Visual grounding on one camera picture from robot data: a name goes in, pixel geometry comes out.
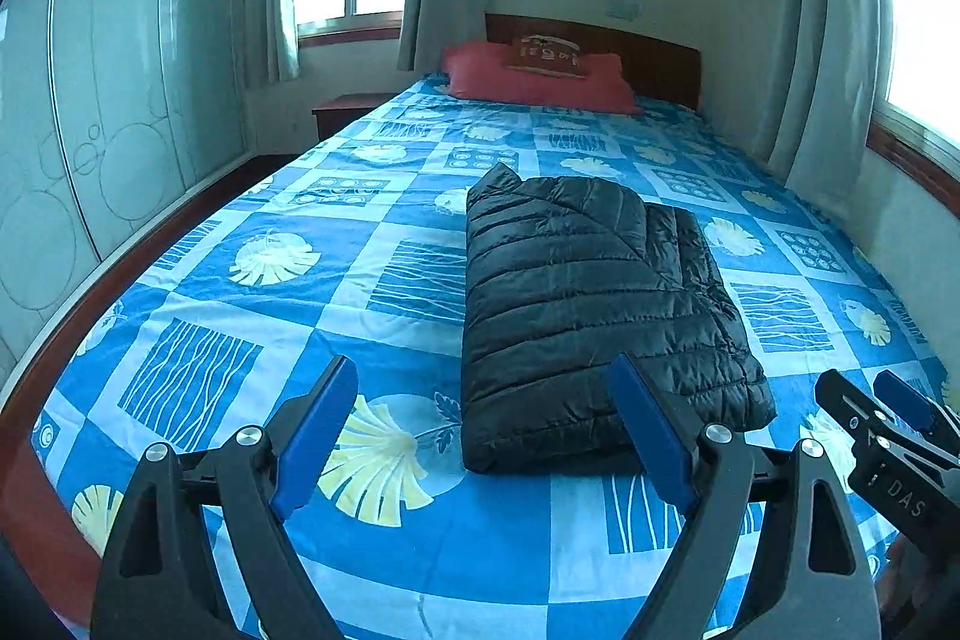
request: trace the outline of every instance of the blue gripper pad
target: blue gripper pad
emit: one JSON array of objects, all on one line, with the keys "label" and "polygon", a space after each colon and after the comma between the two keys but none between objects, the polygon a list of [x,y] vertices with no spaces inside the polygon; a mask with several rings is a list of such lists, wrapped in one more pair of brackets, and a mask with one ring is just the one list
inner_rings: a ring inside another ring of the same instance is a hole
[{"label": "blue gripper pad", "polygon": [[357,370],[346,357],[335,357],[320,380],[306,396],[284,402],[274,418],[284,413],[283,407],[299,413],[299,425],[274,440],[280,447],[277,458],[277,487],[270,508],[280,521],[310,501],[317,480],[353,409],[358,389]]},{"label": "blue gripper pad", "polygon": [[904,383],[889,369],[877,375],[874,395],[912,429],[918,432],[930,432],[933,429],[933,408],[930,400],[913,386]]},{"label": "blue gripper pad", "polygon": [[[637,367],[624,354],[621,353],[610,363],[607,383],[616,411],[627,427],[627,433],[637,448],[640,461],[659,498],[687,514],[697,503],[689,437],[685,442],[656,400],[654,392],[637,372]],[[680,403],[688,405],[682,397]],[[693,408],[688,410],[695,418]]]}]

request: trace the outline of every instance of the dark wooden floor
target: dark wooden floor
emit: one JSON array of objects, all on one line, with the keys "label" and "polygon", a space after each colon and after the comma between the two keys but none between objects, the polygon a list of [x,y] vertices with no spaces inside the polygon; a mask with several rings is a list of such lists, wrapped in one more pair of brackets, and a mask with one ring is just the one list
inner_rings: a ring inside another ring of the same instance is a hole
[{"label": "dark wooden floor", "polygon": [[0,530],[56,612],[87,626],[100,560],[73,525],[30,444],[67,362],[107,308],[184,234],[292,160],[257,156],[181,206],[98,280],[56,325],[0,413]]}]

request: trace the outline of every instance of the dark blue leaf print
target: dark blue leaf print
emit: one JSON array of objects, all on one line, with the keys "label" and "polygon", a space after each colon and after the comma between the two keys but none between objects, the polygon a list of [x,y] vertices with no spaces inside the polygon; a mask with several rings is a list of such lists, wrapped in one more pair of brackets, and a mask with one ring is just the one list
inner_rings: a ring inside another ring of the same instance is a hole
[{"label": "dark blue leaf print", "polygon": [[453,427],[448,426],[445,429],[440,431],[440,434],[437,434],[437,449],[440,453],[443,453],[447,448],[450,447],[450,443],[453,442]]},{"label": "dark blue leaf print", "polygon": [[460,416],[460,403],[456,399],[450,399],[449,396],[443,396],[440,391],[434,391],[433,401],[437,404],[440,415],[450,423],[463,423],[463,418]]}]

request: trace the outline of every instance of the patterned bedspread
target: patterned bedspread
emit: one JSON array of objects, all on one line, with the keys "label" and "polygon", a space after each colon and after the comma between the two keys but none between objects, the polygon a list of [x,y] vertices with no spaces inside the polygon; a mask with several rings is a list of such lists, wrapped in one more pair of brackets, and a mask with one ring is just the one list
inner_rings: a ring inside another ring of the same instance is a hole
[{"label": "patterned bedspread", "polygon": [[[847,436],[812,400],[820,371],[869,389],[889,367],[939,394],[943,367],[863,255],[695,114],[470,102],[444,85],[416,83],[251,188],[90,330],[32,441],[95,548],[148,444],[217,446],[342,353],[361,395],[287,530],[347,636],[619,638],[680,533],[673,507],[645,477],[485,477],[461,461],[464,202],[498,161],[697,215],[779,407],[752,441],[812,435],[845,477]],[[850,501],[876,565],[892,529]],[[761,519],[750,507],[712,627],[733,622]],[[258,636],[222,519],[208,527],[237,624]]]}]

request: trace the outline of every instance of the black puffer jacket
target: black puffer jacket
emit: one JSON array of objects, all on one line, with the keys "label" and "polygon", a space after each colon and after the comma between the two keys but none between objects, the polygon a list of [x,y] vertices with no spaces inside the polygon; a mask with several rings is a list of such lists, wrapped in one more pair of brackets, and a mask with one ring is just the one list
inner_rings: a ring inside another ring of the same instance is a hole
[{"label": "black puffer jacket", "polygon": [[620,352],[704,422],[776,414],[693,215],[606,180],[490,170],[467,196],[467,468],[637,467],[607,394]]}]

